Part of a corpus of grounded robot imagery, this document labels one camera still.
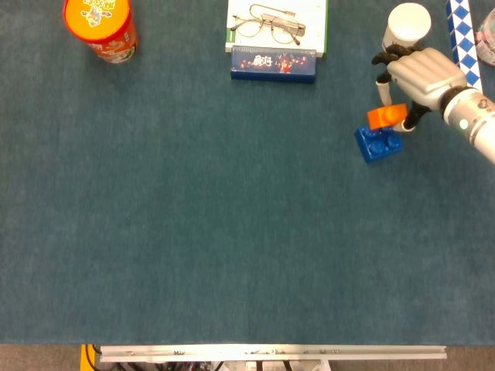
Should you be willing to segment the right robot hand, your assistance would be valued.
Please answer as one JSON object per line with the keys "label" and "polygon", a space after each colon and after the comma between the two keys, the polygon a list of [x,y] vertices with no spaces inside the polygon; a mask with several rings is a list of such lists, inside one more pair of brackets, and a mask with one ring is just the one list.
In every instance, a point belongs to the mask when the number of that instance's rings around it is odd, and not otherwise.
{"label": "right robot hand", "polygon": [[377,53],[371,63],[386,66],[377,77],[378,83],[393,82],[411,99],[407,116],[394,126],[395,131],[413,131],[425,114],[444,112],[451,99],[468,89],[465,73],[432,47],[392,44]]}

